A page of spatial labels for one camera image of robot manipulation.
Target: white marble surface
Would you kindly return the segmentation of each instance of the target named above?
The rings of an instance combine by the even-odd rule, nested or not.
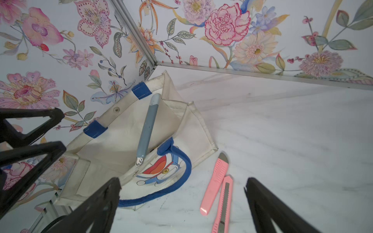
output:
[[[321,232],[372,232],[373,91],[162,66],[152,77],[165,69],[229,156],[229,232],[256,232],[248,177]],[[218,154],[172,194],[117,209],[111,232],[211,232],[218,198],[207,217],[199,207]]]

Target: gray pen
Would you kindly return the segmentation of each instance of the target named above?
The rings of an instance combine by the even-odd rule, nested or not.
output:
[[[150,136],[151,136],[151,132],[153,131],[153,126],[156,120],[158,106],[159,106],[159,102],[161,98],[162,98],[161,94],[154,94],[151,97],[148,112],[146,113],[144,126],[142,128],[139,145],[137,147],[136,167],[142,164],[147,154],[148,146],[150,142]]]

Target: canvas tote bag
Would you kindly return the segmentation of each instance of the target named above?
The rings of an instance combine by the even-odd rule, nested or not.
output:
[[[136,151],[150,99],[160,93],[149,153],[136,167]],[[124,98],[88,125],[68,146],[78,158],[58,205],[78,206],[112,177],[119,177],[119,207],[137,209],[173,192],[191,169],[217,151],[193,102],[183,102],[166,71],[139,83]]]

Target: orange lily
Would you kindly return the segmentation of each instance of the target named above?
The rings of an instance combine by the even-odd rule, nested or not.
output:
[[[156,33],[157,33],[158,32],[158,16],[157,16],[156,10],[154,8],[154,5],[157,5],[157,6],[166,8],[166,9],[177,9],[178,7],[170,7],[170,6],[167,6],[167,5],[163,4],[163,3],[158,2],[156,0],[145,0],[140,5],[140,9],[139,9],[139,12],[140,12],[140,25],[142,23],[142,15],[141,15],[142,10],[144,10],[145,15],[148,15],[149,14],[149,9],[151,9],[153,11],[153,13],[154,13],[154,17],[156,18],[156,27],[157,27]]]

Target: pink carnation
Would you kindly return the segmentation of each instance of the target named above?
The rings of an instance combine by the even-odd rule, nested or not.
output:
[[[213,10],[206,20],[205,35],[217,45],[227,46],[246,36],[250,21],[250,12],[242,14],[238,3],[231,7],[224,4],[219,10]]]
[[[299,66],[306,74],[315,77],[328,76],[341,67],[343,59],[338,53],[324,51],[313,53]]]

